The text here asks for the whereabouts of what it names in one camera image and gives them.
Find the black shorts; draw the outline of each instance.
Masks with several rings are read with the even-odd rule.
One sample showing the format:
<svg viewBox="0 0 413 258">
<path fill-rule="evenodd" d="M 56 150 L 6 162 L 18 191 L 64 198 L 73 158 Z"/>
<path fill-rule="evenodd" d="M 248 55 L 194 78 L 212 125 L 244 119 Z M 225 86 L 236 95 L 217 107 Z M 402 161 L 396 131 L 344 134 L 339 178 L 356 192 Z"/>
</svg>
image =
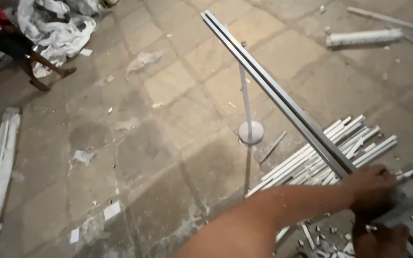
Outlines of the black shorts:
<svg viewBox="0 0 413 258">
<path fill-rule="evenodd" d="M 9 34 L 0 30 L 0 51 L 16 61 L 23 60 L 25 55 L 30 55 L 34 43 L 25 35 L 18 33 Z"/>
</svg>

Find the white stand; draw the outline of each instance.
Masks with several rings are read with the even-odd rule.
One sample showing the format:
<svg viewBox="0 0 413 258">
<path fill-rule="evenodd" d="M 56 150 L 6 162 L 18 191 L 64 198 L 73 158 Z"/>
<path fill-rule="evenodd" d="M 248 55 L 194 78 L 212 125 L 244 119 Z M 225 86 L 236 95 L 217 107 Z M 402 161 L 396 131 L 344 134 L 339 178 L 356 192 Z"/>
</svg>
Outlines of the white stand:
<svg viewBox="0 0 413 258">
<path fill-rule="evenodd" d="M 250 103 L 248 101 L 248 88 L 246 87 L 245 68 L 239 64 L 241 92 L 245 105 L 246 122 L 238 129 L 240 140 L 248 145 L 259 143 L 264 137 L 264 127 L 258 121 L 251 120 Z"/>
</svg>

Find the leg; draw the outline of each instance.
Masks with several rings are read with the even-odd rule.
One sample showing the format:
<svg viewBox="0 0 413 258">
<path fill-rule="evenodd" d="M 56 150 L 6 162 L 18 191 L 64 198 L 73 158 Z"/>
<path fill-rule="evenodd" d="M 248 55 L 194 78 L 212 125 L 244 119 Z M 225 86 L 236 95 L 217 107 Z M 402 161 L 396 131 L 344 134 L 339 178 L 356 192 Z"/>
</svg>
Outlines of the leg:
<svg viewBox="0 0 413 258">
<path fill-rule="evenodd" d="M 33 74 L 33 68 L 31 67 L 31 61 L 28 58 L 24 58 L 21 61 L 22 70 L 30 77 L 30 84 L 36 87 L 40 91 L 50 91 L 50 88 L 40 82 Z"/>
<path fill-rule="evenodd" d="M 49 62 L 49 60 L 45 59 L 43 56 L 41 56 L 40 54 L 38 54 L 35 51 L 31 51 L 29 55 L 30 55 L 31 60 L 39 62 L 42 65 L 45 65 L 45 66 L 49 67 L 50 69 L 52 69 L 56 73 L 58 73 L 62 78 L 65 78 L 66 76 L 68 76 L 68 75 L 70 75 L 70 74 L 72 74 L 76 71 L 76 67 L 69 68 L 69 69 L 61 69 L 59 67 L 56 67 L 51 62 Z"/>
</svg>

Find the foot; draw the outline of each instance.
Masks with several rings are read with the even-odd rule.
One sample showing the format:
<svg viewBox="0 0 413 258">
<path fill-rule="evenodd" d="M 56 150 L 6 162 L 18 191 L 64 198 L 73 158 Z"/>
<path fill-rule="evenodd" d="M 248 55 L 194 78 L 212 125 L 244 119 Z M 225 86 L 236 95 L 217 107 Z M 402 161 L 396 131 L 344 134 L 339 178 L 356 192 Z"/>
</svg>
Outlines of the foot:
<svg viewBox="0 0 413 258">
<path fill-rule="evenodd" d="M 39 80 L 30 80 L 30 84 L 40 91 L 50 91 L 50 88 Z"/>
<path fill-rule="evenodd" d="M 66 78 L 68 75 L 76 72 L 76 67 L 68 68 L 68 69 L 63 69 L 60 74 L 61 78 Z"/>
</svg>

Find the person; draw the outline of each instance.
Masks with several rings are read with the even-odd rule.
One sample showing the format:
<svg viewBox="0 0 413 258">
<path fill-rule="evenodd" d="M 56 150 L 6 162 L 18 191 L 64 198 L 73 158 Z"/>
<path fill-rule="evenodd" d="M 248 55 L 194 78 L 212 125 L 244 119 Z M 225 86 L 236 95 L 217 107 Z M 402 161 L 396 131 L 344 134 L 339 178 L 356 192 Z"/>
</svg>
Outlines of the person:
<svg viewBox="0 0 413 258">
<path fill-rule="evenodd" d="M 176 258 L 269 258 L 275 236 L 308 218 L 351 209 L 355 213 L 353 246 L 358 258 L 404 258 L 409 229 L 365 225 L 392 207 L 397 180 L 383 165 L 360 169 L 340 184 L 281 185 L 255 193 L 233 206 L 193 236 Z"/>
<path fill-rule="evenodd" d="M 0 9 L 0 51 L 18 62 L 23 71 L 30 77 L 30 84 L 40 91 L 50 88 L 40 82 L 33 74 L 31 63 L 39 62 L 57 72 L 62 78 L 74 73 L 76 68 L 61 69 L 56 67 L 43 56 L 33 51 L 34 43 L 15 27 Z"/>
</svg>

